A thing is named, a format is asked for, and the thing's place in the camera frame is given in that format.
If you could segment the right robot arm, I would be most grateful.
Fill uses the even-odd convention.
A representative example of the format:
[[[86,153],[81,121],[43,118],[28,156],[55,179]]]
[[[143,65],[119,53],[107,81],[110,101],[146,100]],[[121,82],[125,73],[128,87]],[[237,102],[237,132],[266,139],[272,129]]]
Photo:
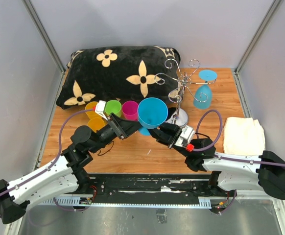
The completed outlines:
[[[224,191],[258,190],[285,200],[285,161],[271,151],[242,156],[217,152],[213,141],[195,138],[195,130],[163,123],[149,130],[151,136],[185,156],[185,164],[194,171],[211,172],[208,191],[214,196]]]

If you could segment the chrome wine glass rack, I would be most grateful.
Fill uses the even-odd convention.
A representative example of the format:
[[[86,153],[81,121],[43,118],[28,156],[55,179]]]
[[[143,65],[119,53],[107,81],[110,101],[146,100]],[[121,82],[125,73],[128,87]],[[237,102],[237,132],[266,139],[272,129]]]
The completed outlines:
[[[201,85],[205,85],[206,83],[205,82],[203,83],[192,82],[191,77],[195,72],[191,73],[190,75],[188,75],[186,72],[185,73],[179,72],[179,73],[180,73],[180,76],[178,76],[178,78],[173,78],[162,72],[156,74],[155,76],[164,75],[170,79],[177,81],[177,84],[178,84],[177,88],[172,90],[168,94],[169,101],[176,104],[176,111],[172,114],[171,117],[168,118],[167,122],[176,124],[179,127],[185,127],[189,121],[189,117],[186,111],[181,108],[181,102],[184,99],[185,91],[188,91],[189,93],[191,93],[191,90],[190,90],[191,84],[201,86]]]

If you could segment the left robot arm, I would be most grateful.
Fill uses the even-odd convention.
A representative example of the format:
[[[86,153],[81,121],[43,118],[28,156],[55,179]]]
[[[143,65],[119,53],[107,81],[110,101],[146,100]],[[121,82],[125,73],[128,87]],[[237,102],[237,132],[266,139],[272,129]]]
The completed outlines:
[[[115,138],[125,139],[142,125],[111,114],[108,123],[95,132],[87,125],[78,127],[71,136],[71,145],[59,149],[45,166],[14,181],[0,180],[0,220],[10,224],[34,206],[65,193],[88,192],[91,179],[84,169],[91,154],[110,144]]]

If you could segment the blue plastic goblet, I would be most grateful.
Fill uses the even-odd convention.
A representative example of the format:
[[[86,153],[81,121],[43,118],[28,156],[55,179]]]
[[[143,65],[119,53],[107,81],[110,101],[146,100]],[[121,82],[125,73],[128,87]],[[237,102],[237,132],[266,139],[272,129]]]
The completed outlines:
[[[138,122],[142,125],[139,133],[150,136],[149,130],[163,124],[168,116],[168,107],[160,99],[149,97],[143,99],[138,105]]]
[[[212,90],[208,83],[213,83],[217,79],[217,73],[213,70],[202,70],[199,73],[199,78],[206,84],[201,85],[195,93],[193,104],[198,109],[208,109],[212,102]]]

